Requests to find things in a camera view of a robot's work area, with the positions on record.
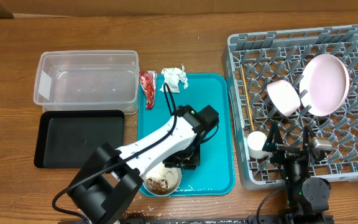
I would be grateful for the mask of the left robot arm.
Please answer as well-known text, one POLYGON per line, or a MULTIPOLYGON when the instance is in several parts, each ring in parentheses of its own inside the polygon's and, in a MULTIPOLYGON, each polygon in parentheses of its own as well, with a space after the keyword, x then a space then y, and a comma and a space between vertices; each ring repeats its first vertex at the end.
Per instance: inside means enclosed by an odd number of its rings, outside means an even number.
POLYGON ((179 106, 161 128, 127 146, 99 146, 82 165, 66 193, 85 223, 114 223, 143 184, 144 175, 169 156, 196 146, 219 123, 206 106, 196 112, 179 106))

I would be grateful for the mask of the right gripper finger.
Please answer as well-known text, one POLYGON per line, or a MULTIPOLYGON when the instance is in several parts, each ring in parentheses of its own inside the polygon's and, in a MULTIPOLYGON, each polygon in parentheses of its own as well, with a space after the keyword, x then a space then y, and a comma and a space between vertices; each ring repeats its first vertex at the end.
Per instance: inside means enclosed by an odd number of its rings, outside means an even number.
POLYGON ((314 145, 312 143, 312 139, 315 137, 315 133, 312 130, 312 128, 307 125, 303 127, 303 149, 308 148, 314 148, 314 145))
POLYGON ((265 152, 278 152, 282 150, 283 140, 280 134, 278 124, 274 121, 270 127, 267 139, 263 145, 262 150, 265 152))

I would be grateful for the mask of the white napkin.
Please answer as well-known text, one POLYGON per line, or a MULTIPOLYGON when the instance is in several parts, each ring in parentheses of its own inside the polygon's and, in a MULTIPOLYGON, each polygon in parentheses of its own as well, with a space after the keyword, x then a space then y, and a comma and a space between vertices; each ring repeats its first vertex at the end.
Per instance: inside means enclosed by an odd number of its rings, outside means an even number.
POLYGON ((166 83, 172 93, 179 93, 179 82, 182 82, 184 89, 188 88, 188 78, 185 72, 185 66, 182 64, 181 68, 163 68, 162 75, 164 77, 164 83, 162 84, 160 91, 163 91, 164 84, 166 83))

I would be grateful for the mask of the white cup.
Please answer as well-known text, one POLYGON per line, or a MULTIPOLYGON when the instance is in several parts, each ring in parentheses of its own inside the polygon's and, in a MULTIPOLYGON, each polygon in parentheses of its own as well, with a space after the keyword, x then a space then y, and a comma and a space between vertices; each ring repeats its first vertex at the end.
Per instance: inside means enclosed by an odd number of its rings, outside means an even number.
POLYGON ((260 131, 253 131, 247 137, 247 146, 250 157, 254 159, 263 159, 270 155, 263 151, 263 146, 267 140, 266 135, 260 131))

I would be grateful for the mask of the large pink plate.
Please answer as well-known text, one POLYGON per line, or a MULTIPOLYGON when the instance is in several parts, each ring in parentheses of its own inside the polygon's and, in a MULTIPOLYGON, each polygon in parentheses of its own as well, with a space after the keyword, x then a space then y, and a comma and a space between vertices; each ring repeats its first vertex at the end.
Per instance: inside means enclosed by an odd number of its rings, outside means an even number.
POLYGON ((327 116, 337 111, 349 92, 349 72, 344 63, 331 54, 313 58, 303 70, 299 90, 303 106, 314 116, 327 116))

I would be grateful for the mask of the grey bowl with rice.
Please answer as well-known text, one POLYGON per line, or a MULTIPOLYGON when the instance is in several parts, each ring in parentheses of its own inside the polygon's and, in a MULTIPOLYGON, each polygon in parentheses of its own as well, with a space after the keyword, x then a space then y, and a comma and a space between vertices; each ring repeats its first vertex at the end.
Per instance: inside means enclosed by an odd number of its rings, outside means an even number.
POLYGON ((143 186, 150 194, 163 197, 176 191, 180 185, 181 178, 180 168, 165 167, 161 162, 146 173, 143 186))

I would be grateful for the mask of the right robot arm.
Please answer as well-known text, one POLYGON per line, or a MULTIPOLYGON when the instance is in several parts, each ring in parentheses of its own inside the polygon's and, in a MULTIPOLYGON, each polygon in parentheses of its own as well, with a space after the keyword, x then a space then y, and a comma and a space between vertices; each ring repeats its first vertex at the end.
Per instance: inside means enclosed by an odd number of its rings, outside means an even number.
POLYGON ((325 138, 319 138, 309 126, 303 128, 301 147, 285 146, 277 122, 273 122, 262 148, 271 153, 270 162, 278 165, 285 182, 288 208, 279 212, 280 223, 333 223, 325 217, 329 210, 331 185, 328 180, 312 177, 310 167, 325 159, 333 150, 325 138))

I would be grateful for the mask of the small pink bowl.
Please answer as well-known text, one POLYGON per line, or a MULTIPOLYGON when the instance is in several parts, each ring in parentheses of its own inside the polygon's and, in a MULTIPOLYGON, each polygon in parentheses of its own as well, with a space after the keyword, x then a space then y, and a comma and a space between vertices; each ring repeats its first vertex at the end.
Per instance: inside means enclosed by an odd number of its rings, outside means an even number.
POLYGON ((301 105, 298 93, 286 80, 268 84, 267 93, 276 109, 284 116, 290 116, 301 105))

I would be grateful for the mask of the red foil wrapper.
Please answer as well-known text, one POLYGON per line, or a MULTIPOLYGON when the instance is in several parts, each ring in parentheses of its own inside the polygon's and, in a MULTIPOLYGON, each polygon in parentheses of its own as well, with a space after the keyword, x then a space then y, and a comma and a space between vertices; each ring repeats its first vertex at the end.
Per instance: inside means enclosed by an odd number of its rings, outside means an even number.
POLYGON ((156 71, 140 71, 139 82, 146 97, 145 109, 151 110, 155 104, 155 92, 157 87, 156 71))

